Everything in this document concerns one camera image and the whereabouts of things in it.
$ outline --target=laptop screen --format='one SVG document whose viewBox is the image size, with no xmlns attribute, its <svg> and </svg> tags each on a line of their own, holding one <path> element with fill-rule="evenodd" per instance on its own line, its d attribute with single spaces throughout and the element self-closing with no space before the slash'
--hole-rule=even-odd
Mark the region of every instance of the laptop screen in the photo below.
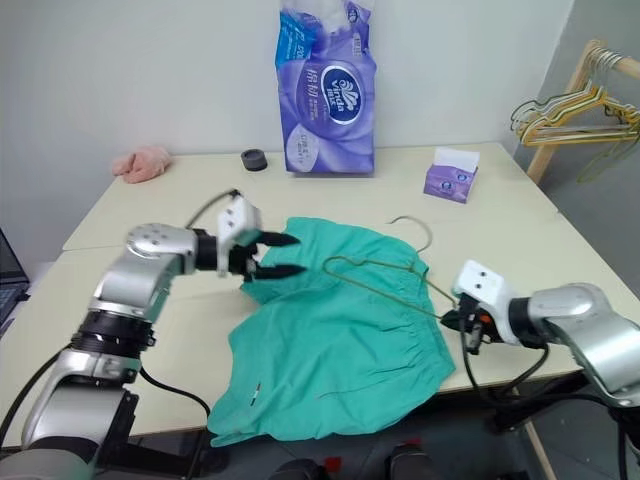
<svg viewBox="0 0 640 480">
<path fill-rule="evenodd" d="M 0 285 L 28 281 L 27 274 L 9 246 L 4 233 L 0 230 Z"/>
</svg>

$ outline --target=small purple box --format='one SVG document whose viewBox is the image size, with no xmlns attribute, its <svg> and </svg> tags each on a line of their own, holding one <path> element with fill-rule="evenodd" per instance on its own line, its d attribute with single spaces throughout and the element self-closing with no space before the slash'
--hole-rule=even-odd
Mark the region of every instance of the small purple box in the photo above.
<svg viewBox="0 0 640 480">
<path fill-rule="evenodd" d="M 478 152 L 436 148 L 435 160 L 427 171 L 424 193 L 467 203 L 479 159 Z"/>
</svg>

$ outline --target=white wall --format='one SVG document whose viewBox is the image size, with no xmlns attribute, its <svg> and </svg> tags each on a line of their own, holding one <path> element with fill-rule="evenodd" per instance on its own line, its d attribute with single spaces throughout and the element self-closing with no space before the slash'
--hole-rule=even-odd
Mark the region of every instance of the white wall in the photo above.
<svg viewBox="0 0 640 480">
<path fill-rule="evenodd" d="M 572 0 L 379 0 L 377 144 L 503 141 Z M 0 0 L 0 220 L 55 258 L 136 145 L 280 149 L 276 0 Z"/>
</svg>

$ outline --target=laptop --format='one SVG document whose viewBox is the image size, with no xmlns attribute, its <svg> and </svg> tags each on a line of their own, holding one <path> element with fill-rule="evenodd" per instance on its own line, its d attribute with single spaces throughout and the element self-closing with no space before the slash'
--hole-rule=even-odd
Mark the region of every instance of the laptop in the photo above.
<svg viewBox="0 0 640 480">
<path fill-rule="evenodd" d="M 13 307 L 29 299 L 28 289 L 29 278 L 0 229 L 0 337 L 9 326 L 7 317 Z"/>
</svg>

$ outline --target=teal fabric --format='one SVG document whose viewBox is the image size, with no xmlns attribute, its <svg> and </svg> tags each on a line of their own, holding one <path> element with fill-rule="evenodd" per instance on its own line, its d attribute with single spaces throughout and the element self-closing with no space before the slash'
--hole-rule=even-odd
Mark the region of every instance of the teal fabric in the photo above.
<svg viewBox="0 0 640 480">
<path fill-rule="evenodd" d="M 315 218 L 289 219 L 286 233 L 301 243 L 270 249 L 261 264 L 308 270 L 243 285 L 262 306 L 229 335 L 233 371 L 209 417 L 209 430 L 218 434 L 213 446 L 262 434 L 302 440 L 375 432 L 434 395 L 454 370 L 433 317 L 322 269 L 325 259 L 342 255 L 414 264 L 426 273 L 410 245 Z M 433 311 L 419 275 L 340 260 L 328 268 Z"/>
</svg>

